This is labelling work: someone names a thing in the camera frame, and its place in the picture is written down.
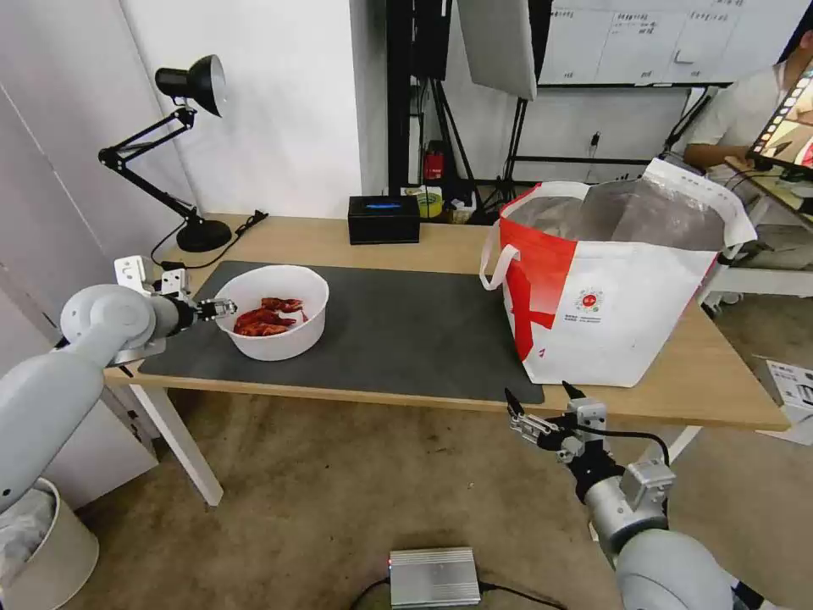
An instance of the table leg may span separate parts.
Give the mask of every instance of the table leg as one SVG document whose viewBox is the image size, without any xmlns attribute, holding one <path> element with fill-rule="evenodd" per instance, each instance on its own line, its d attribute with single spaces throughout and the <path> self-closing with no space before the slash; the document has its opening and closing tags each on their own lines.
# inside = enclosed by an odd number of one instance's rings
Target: table leg
<svg viewBox="0 0 813 610">
<path fill-rule="evenodd" d="M 192 482 L 203 495 L 206 503 L 209 506 L 220 504 L 223 487 L 220 486 L 212 469 L 209 468 L 206 458 L 203 457 L 178 412 L 175 411 L 166 390 L 143 385 L 131 385 L 130 387 Z"/>
<path fill-rule="evenodd" d="M 670 428 L 666 434 L 659 436 L 664 440 L 669 447 L 669 459 L 672 463 L 678 459 L 678 456 L 683 453 L 683 450 L 689 446 L 689 443 L 694 440 L 698 432 L 702 430 L 702 426 L 686 426 L 685 428 Z M 660 458 L 661 448 L 656 443 L 650 443 L 646 450 L 641 454 L 639 460 Z"/>
</svg>

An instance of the shopping bag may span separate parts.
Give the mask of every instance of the shopping bag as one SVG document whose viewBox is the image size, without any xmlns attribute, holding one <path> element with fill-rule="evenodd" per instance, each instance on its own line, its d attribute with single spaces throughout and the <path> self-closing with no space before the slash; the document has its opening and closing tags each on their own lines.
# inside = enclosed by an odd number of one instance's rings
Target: shopping bag
<svg viewBox="0 0 813 610">
<path fill-rule="evenodd" d="M 480 279 L 486 290 L 502 286 L 531 381 L 631 387 L 716 255 L 755 238 L 730 191 L 653 159 L 639 180 L 545 182 L 508 203 L 489 230 Z"/>
</svg>

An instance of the concrete floor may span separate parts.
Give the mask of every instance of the concrete floor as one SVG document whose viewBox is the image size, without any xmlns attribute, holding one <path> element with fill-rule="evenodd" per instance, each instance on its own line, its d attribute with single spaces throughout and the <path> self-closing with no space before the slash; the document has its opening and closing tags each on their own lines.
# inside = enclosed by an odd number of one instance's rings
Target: concrete floor
<svg viewBox="0 0 813 610">
<path fill-rule="evenodd" d="M 813 368 L 813 300 L 748 297 L 740 353 Z M 491 414 L 177 391 L 225 488 L 207 509 L 171 455 L 80 512 L 102 545 L 69 610 L 347 608 L 392 548 L 473 546 L 481 577 L 582 610 L 621 607 L 569 473 Z M 614 442 L 620 460 L 643 445 Z M 813 449 L 704 430 L 670 512 L 775 603 L 813 608 Z M 360 610 L 389 607 L 386 588 Z M 535 608 L 500 592 L 481 607 Z"/>
</svg>

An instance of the white bucket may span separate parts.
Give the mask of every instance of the white bucket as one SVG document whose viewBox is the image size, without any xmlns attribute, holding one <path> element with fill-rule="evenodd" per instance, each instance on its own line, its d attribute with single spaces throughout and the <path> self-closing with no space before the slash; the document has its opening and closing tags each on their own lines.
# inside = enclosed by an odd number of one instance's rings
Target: white bucket
<svg viewBox="0 0 813 610">
<path fill-rule="evenodd" d="M 216 298 L 228 298 L 237 305 L 237 314 L 218 320 L 241 352 L 255 360 L 286 360 L 313 347 L 324 331 L 324 314 L 328 304 L 328 283 L 307 267 L 269 265 L 248 271 L 229 280 Z M 291 326 L 284 333 L 264 337 L 237 335 L 232 330 L 242 313 L 261 306 L 267 297 L 302 300 L 302 311 L 308 320 Z"/>
<path fill-rule="evenodd" d="M 49 480 L 34 487 L 56 498 L 53 522 L 42 543 L 3 592 L 6 610 L 55 610 L 79 592 L 96 567 L 99 540 L 76 518 Z"/>
</svg>

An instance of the black desk lamp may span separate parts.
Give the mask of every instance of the black desk lamp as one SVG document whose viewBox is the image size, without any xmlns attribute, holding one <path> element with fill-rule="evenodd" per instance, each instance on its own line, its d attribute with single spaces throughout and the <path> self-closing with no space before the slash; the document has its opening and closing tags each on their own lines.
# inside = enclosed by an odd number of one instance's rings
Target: black desk lamp
<svg viewBox="0 0 813 610">
<path fill-rule="evenodd" d="M 155 73 L 155 84 L 158 90 L 172 97 L 178 107 L 170 116 L 159 120 L 132 137 L 119 142 L 110 148 L 99 151 L 99 161 L 105 167 L 112 169 L 116 174 L 138 186 L 143 191 L 155 197 L 186 222 L 183 229 L 178 232 L 178 247 L 186 252 L 208 252 L 225 246 L 231 239 L 231 229 L 226 223 L 219 220 L 205 220 L 197 213 L 197 208 L 180 200 L 178 197 L 162 191 L 154 184 L 144 180 L 127 163 L 142 154 L 159 147 L 166 141 L 172 140 L 179 134 L 192 128 L 195 124 L 197 111 L 189 106 L 190 99 L 195 100 L 208 112 L 221 116 L 226 102 L 226 80 L 223 66 L 217 55 L 208 55 L 198 59 L 188 70 L 174 68 L 160 68 Z M 163 127 L 172 121 L 179 121 L 180 127 L 166 136 L 154 141 L 136 142 L 147 134 Z"/>
</svg>

